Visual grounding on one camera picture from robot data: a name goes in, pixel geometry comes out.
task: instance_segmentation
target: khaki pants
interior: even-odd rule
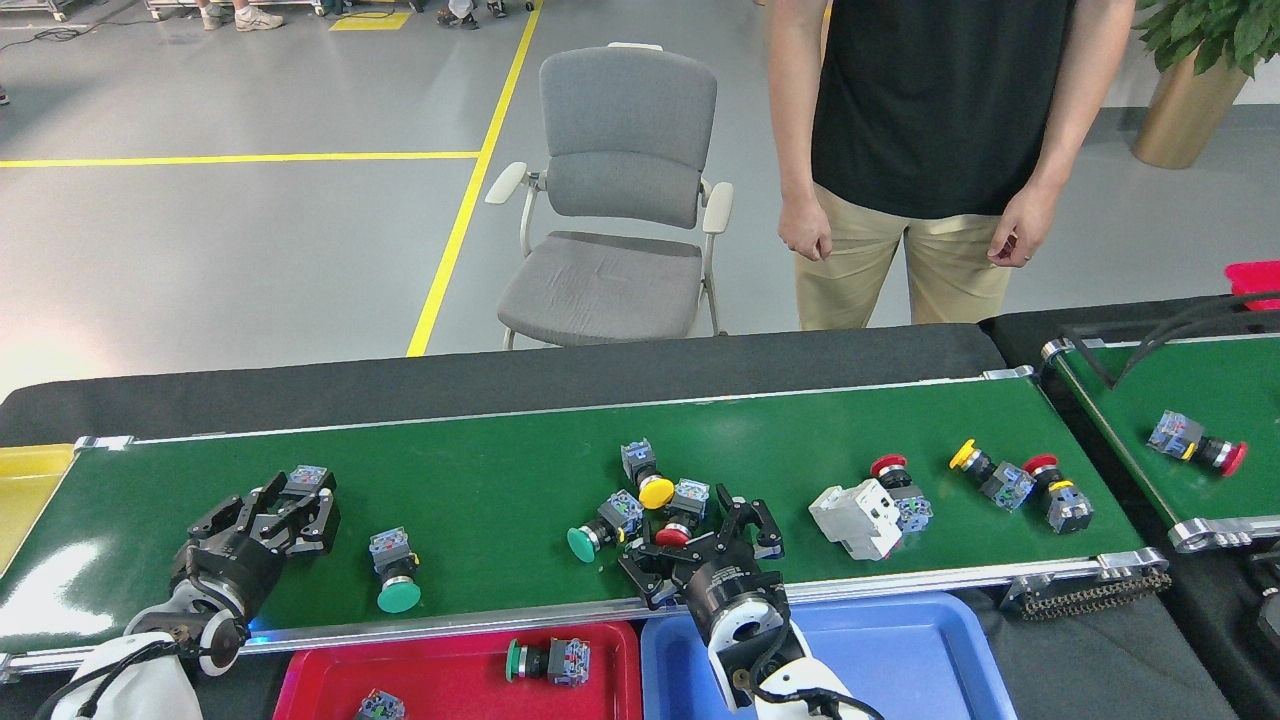
[[[865,328],[904,237],[913,323],[975,323],[1000,313],[1010,268],[987,259],[998,217],[916,220],[814,188],[832,241],[820,263],[795,256],[801,329]]]

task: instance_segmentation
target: black t-shirt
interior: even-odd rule
[[[836,0],[814,181],[908,218],[998,215],[1039,156],[1074,0]]]

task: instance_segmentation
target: gray office chair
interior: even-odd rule
[[[703,296],[719,333],[712,255],[728,225],[733,186],[703,179],[716,113],[716,76],[657,46],[611,45],[559,53],[543,63],[543,114],[550,161],[513,163],[485,202],[529,187],[520,222],[524,265],[498,302],[516,333],[553,345],[686,337]],[[634,218],[692,229],[703,246],[593,232],[552,232],[531,246],[539,192],[563,217]]]

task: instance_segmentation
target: man's arm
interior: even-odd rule
[[[1079,0],[1076,4],[1053,86],[1039,160],[1030,179],[1009,201],[991,238],[987,255],[996,265],[1021,268],[1048,236],[1059,195],[1071,177],[1084,136],[1120,68],[1133,12],[1134,0]]]
[[[831,223],[813,192],[813,113],[818,102],[827,0],[777,0],[769,18],[769,109],[782,179],[778,237],[810,260],[831,254]]]

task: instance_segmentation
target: chair seat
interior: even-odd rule
[[[507,286],[498,319],[561,346],[686,337],[701,277],[695,245],[553,232]]]

